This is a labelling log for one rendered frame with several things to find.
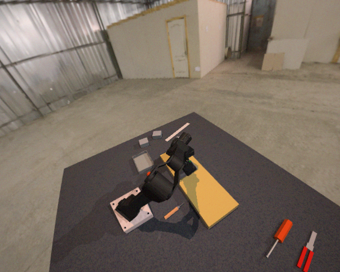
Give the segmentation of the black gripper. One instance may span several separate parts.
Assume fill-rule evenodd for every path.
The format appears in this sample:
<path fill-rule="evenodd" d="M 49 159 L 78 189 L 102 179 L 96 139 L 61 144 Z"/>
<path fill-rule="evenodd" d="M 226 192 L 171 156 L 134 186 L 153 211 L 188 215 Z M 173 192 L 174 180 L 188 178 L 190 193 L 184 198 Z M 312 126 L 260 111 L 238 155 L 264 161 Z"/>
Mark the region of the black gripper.
<path fill-rule="evenodd" d="M 196 166 L 193 163 L 187 161 L 186 157 L 184 157 L 184 164 L 183 171 L 187 176 L 197 170 Z"/>

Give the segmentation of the orange panel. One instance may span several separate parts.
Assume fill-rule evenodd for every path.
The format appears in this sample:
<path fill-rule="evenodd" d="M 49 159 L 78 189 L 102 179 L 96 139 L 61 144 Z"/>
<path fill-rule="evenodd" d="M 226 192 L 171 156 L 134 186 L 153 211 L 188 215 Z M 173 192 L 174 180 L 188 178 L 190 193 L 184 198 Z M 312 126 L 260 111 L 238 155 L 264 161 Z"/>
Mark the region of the orange panel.
<path fill-rule="evenodd" d="M 238 207 L 236 200 L 193 157 L 198 168 L 180 179 L 180 188 L 208 229 L 224 219 Z"/>

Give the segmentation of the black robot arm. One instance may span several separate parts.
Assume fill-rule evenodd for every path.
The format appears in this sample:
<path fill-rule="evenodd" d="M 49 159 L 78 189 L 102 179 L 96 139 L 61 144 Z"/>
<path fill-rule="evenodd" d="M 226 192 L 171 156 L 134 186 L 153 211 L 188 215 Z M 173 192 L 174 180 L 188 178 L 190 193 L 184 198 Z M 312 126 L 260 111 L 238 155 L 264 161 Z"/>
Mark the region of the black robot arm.
<path fill-rule="evenodd" d="M 186 157 L 188 161 L 189 158 L 194 155 L 194 149 L 187 146 L 191 140 L 191 135 L 186 132 L 183 132 L 179 138 L 175 138 L 166 151 L 166 154 L 170 156 L 170 158 L 166 162 L 157 165 L 151 173 L 149 173 L 145 179 L 146 183 L 136 196 L 131 194 L 127 198 L 124 198 L 118 203 L 115 210 L 121 216 L 125 217 L 127 221 L 131 222 L 140 213 L 140 209 L 144 205 L 151 201 L 161 203 L 171 198 L 180 184 L 181 170 L 185 165 L 184 157 Z M 156 171 L 157 168 L 164 165 L 168 165 L 175 172 L 174 184 Z"/>

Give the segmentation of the red-handled pliers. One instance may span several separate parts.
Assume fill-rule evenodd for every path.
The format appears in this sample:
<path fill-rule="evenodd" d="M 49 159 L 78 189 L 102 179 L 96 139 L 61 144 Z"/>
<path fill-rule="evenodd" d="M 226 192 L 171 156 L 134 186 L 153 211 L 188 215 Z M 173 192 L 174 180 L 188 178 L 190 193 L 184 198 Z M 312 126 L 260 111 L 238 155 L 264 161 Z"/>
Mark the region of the red-handled pliers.
<path fill-rule="evenodd" d="M 308 272 L 308 269 L 309 269 L 309 266 L 310 266 L 310 263 L 311 263 L 311 259 L 314 255 L 313 253 L 313 244 L 314 244 L 314 241 L 315 241 L 315 238 L 317 236 L 317 233 L 315 233 L 314 231 L 311 232 L 311 235 L 309 237 L 309 241 L 308 243 L 306 243 L 306 245 L 302 248 L 302 251 L 301 251 L 301 254 L 300 254 L 300 257 L 298 259 L 298 262 L 296 264 L 296 266 L 298 268 L 301 267 L 302 263 L 303 263 L 303 260 L 304 260 L 304 256 L 306 254 L 306 251 L 309 250 L 309 253 L 308 253 L 308 257 L 304 263 L 304 267 L 303 267 L 303 271 L 304 272 Z"/>

